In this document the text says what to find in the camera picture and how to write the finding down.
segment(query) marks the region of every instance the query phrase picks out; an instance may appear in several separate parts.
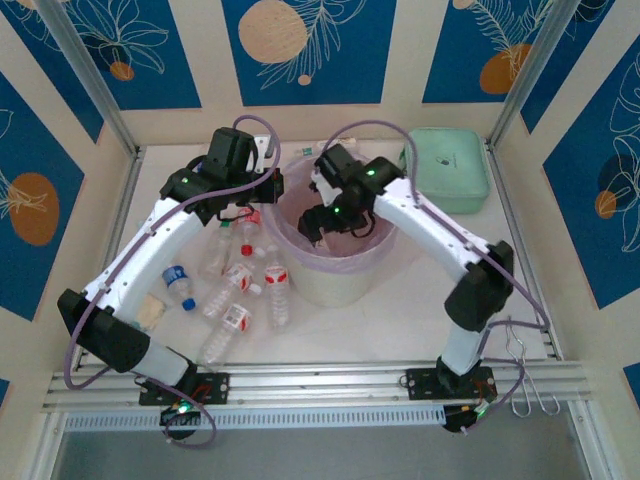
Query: water bottle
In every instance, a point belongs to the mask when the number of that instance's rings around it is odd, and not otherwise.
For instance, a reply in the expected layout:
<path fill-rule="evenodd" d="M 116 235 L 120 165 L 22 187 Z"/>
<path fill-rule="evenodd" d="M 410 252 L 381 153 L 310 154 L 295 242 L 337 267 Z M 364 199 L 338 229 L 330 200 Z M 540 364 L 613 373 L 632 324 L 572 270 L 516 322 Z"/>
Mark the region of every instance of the water bottle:
<path fill-rule="evenodd" d="M 233 242 L 230 222 L 222 222 L 209 239 L 198 273 L 206 282 L 213 283 L 220 278 L 229 261 L 229 251 Z"/>
<path fill-rule="evenodd" d="M 249 207 L 243 207 L 238 212 L 238 215 L 243 215 L 236 220 L 236 230 L 239 232 L 242 240 L 240 253 L 245 257 L 250 257 L 253 255 L 252 243 L 260 233 L 260 212 L 258 210 L 251 211 Z"/>
<path fill-rule="evenodd" d="M 236 263 L 225 272 L 220 283 L 202 303 L 202 315 L 211 321 L 218 320 L 229 305 L 239 300 L 247 291 L 260 295 L 262 288 L 253 283 L 253 275 L 246 265 Z"/>
<path fill-rule="evenodd" d="M 181 265 L 172 265 L 162 272 L 162 279 L 167 285 L 169 296 L 189 312 L 196 308 L 193 299 L 193 284 Z"/>
<path fill-rule="evenodd" d="M 271 245 L 267 248 L 268 261 L 264 270 L 264 284 L 269 300 L 269 323 L 277 330 L 289 324 L 289 271 L 284 266 L 278 247 Z"/>
<path fill-rule="evenodd" d="M 198 353 L 198 362 L 212 370 L 224 365 L 233 343 L 249 327 L 251 314 L 243 306 L 234 303 L 220 320 Z"/>

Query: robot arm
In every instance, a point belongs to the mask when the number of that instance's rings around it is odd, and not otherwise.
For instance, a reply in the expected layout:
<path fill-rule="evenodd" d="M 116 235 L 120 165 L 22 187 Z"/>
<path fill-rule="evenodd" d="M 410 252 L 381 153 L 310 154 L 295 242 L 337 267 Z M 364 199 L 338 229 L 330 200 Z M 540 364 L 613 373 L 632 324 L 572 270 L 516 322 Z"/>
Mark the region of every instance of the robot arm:
<path fill-rule="evenodd" d="M 157 230 L 152 231 L 151 227 L 185 200 L 231 186 L 246 185 L 258 178 L 260 174 L 255 172 L 255 165 L 258 163 L 259 150 L 251 135 L 221 128 L 214 133 L 206 156 L 194 159 L 187 168 L 181 168 L 169 177 L 160 191 L 161 198 L 143 227 L 111 265 L 83 292 L 76 293 L 68 289 L 60 296 L 58 308 L 71 333 L 90 302 L 105 290 L 107 278 L 113 275 L 114 269 L 125 257 L 130 257 L 96 303 L 80 333 L 79 345 L 119 373 L 135 371 L 176 386 L 187 395 L 192 393 L 197 387 L 197 367 L 135 329 L 132 324 L 136 314 L 152 283 L 188 240 L 214 216 L 219 218 L 220 212 L 230 203 L 275 203 L 284 191 L 282 176 L 276 169 L 268 181 L 252 190 L 192 203 Z M 247 171 L 252 154 L 253 166 Z M 135 251 L 134 247 L 145 234 L 150 234 L 149 238 Z"/>
<path fill-rule="evenodd" d="M 353 159 L 340 145 L 327 150 L 315 163 L 312 188 L 320 192 L 323 205 L 307 210 L 298 230 L 312 242 L 325 232 L 354 232 L 366 226 L 364 216 L 377 215 L 396 225 L 445 268 L 455 287 L 445 301 L 452 326 L 438 361 L 438 380 L 452 394 L 473 376 L 479 365 L 478 348 L 488 320 L 500 311 L 513 287 L 468 243 L 445 229 L 422 206 L 513 273 L 513 250 L 505 242 L 488 242 L 458 225 L 418 194 L 415 203 L 411 183 L 400 169 L 378 157 L 366 165 Z"/>

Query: white ventilation grille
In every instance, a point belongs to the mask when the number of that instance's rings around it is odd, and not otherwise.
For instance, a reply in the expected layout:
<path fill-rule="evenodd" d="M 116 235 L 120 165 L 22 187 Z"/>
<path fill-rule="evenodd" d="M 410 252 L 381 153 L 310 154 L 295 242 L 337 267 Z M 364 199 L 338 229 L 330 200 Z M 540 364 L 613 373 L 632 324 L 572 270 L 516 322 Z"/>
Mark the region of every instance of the white ventilation grille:
<path fill-rule="evenodd" d="M 399 425 L 444 425 L 441 406 L 359 407 L 359 408 L 282 408 L 237 409 L 211 412 L 219 430 L 265 428 L 376 427 Z M 67 419 L 67 432 L 153 431 L 159 412 L 72 413 Z M 204 421 L 175 427 L 176 430 L 210 428 Z"/>

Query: bottle label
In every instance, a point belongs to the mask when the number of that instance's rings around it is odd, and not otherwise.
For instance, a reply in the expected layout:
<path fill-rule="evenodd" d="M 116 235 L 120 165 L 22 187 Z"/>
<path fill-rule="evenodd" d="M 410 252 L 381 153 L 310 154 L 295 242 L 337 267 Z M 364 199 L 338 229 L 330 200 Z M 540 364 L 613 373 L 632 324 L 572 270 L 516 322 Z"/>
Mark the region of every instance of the bottle label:
<path fill-rule="evenodd" d="M 246 217 L 243 216 L 242 218 L 236 220 L 238 222 L 238 225 L 242 225 L 243 223 L 247 222 L 255 223 L 256 225 L 260 225 L 261 223 L 260 212 L 258 210 L 254 210 L 252 213 L 249 207 L 243 207 L 238 212 L 238 215 L 247 215 Z"/>
<path fill-rule="evenodd" d="M 249 285 L 251 285 L 251 282 L 253 281 L 251 270 L 241 263 L 234 264 L 229 270 L 227 270 L 225 276 L 243 292 L 249 288 Z"/>
<path fill-rule="evenodd" d="M 289 283 L 289 272 L 284 267 L 267 267 L 264 270 L 264 281 L 267 285 Z"/>
<path fill-rule="evenodd" d="M 251 314 L 249 310 L 241 307 L 237 303 L 231 305 L 222 316 L 222 321 L 232 328 L 244 332 L 249 326 Z"/>
<path fill-rule="evenodd" d="M 167 284 L 167 287 L 176 280 L 180 280 L 181 278 L 189 278 L 189 276 L 185 273 L 184 268 L 180 265 L 169 267 L 164 272 L 162 272 L 162 279 L 164 280 L 164 283 Z"/>

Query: plastic bag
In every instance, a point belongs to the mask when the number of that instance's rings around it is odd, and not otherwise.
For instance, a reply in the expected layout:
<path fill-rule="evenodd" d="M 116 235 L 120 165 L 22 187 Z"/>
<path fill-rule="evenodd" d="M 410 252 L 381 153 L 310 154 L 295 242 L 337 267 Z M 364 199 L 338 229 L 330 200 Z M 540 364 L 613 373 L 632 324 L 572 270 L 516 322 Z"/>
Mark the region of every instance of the plastic bag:
<path fill-rule="evenodd" d="M 354 158 L 369 161 L 360 155 L 354 155 Z M 314 270 L 351 274 L 375 266 L 389 253 L 395 241 L 396 229 L 386 220 L 378 218 L 373 232 L 365 238 L 355 238 L 349 233 L 325 234 L 318 247 L 298 232 L 298 220 L 304 211 L 322 203 L 320 194 L 309 188 L 316 159 L 294 160 L 283 169 L 284 195 L 276 205 L 262 207 L 267 231 L 281 249 Z M 357 233 L 362 235 L 368 228 Z"/>

